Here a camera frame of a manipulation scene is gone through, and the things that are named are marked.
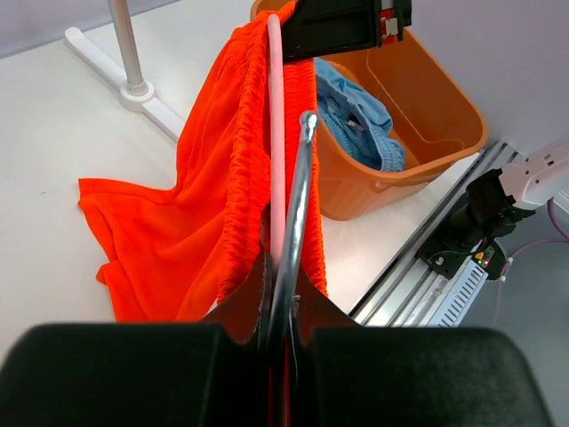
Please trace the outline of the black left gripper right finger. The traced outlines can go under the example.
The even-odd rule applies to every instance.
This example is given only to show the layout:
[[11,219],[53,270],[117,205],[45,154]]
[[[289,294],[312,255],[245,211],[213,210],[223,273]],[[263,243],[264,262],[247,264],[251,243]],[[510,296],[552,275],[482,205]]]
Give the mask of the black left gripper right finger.
[[365,327],[305,273],[291,351],[294,426],[550,426],[523,352],[487,328]]

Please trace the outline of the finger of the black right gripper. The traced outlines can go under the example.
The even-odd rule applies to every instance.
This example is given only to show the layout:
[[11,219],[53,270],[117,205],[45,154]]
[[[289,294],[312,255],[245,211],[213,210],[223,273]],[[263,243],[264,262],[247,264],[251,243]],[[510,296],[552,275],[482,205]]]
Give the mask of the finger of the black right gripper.
[[285,62],[394,44],[412,25],[411,0],[298,1],[282,28]]

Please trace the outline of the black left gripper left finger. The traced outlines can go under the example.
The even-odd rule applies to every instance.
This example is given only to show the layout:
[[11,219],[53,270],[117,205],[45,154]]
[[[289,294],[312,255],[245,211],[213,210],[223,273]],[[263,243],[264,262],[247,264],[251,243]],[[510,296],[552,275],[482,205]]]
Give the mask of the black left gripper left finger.
[[196,323],[51,323],[30,328],[1,368],[4,426],[267,426],[258,318],[272,272]]

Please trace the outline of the pink clothes hanger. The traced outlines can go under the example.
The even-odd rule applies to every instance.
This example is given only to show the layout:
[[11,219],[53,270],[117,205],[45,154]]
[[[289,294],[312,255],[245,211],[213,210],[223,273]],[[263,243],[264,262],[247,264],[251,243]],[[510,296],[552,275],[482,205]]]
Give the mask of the pink clothes hanger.
[[285,88],[281,22],[276,14],[268,17],[268,96],[271,151],[270,254],[276,264],[276,283],[272,297],[268,338],[277,342],[285,337],[292,314],[295,287],[301,265],[312,176],[316,113],[301,114],[301,137],[293,171],[291,200],[285,196]]

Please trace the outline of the light blue shorts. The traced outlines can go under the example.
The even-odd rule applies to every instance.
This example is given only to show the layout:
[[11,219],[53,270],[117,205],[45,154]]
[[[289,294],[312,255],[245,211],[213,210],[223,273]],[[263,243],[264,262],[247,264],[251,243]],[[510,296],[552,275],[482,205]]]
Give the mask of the light blue shorts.
[[405,149],[392,138],[388,110],[326,60],[314,59],[320,117],[340,147],[358,163],[387,173],[405,168]]

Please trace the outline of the orange shorts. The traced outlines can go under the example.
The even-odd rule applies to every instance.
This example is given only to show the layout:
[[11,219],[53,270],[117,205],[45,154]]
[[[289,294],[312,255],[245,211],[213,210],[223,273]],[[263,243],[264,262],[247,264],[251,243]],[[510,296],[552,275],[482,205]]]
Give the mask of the orange shorts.
[[270,201],[268,17],[237,28],[213,63],[178,140],[174,187],[78,182],[120,322],[197,321],[252,268]]

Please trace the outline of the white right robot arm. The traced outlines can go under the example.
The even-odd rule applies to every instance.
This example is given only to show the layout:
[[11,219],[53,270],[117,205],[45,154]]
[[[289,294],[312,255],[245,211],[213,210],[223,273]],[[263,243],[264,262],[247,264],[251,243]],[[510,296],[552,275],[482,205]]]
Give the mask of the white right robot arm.
[[[411,33],[408,1],[299,1],[282,26],[284,61],[317,66],[322,211],[347,220],[423,189],[479,150],[471,100]],[[568,182],[568,144],[483,173],[421,247],[468,254],[511,233]]]

